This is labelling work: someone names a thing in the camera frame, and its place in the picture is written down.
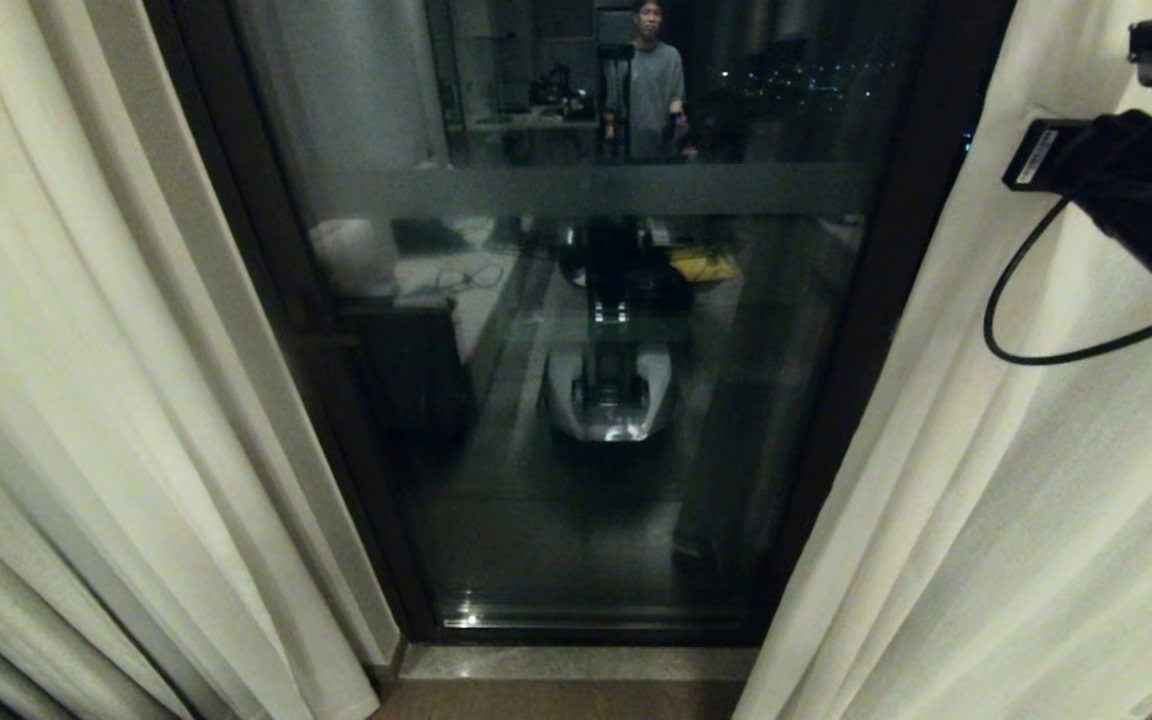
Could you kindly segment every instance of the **white curtain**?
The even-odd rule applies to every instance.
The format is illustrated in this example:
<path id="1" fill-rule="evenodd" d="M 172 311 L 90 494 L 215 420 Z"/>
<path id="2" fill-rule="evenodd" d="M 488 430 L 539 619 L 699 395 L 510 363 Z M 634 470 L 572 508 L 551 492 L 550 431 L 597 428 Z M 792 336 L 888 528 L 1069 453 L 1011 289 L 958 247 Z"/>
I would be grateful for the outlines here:
<path id="1" fill-rule="evenodd" d="M 1152 109 L 1126 30 L 1152 1 L 1021 0 L 872 404 L 741 720 L 1116 719 L 1152 710 L 1152 341 L 1052 369 L 980 340 L 1051 196 L 1000 182 L 1034 118 Z M 1081 213 L 1011 283 L 1047 354 L 1152 320 L 1152 278 Z"/>
<path id="2" fill-rule="evenodd" d="M 111 13 L 141 45 L 106 63 Z M 142 15 L 0 1 L 0 715 L 365 717 L 397 630 L 251 288 L 209 286 L 214 200 L 169 209 L 160 60 L 119 85 Z"/>

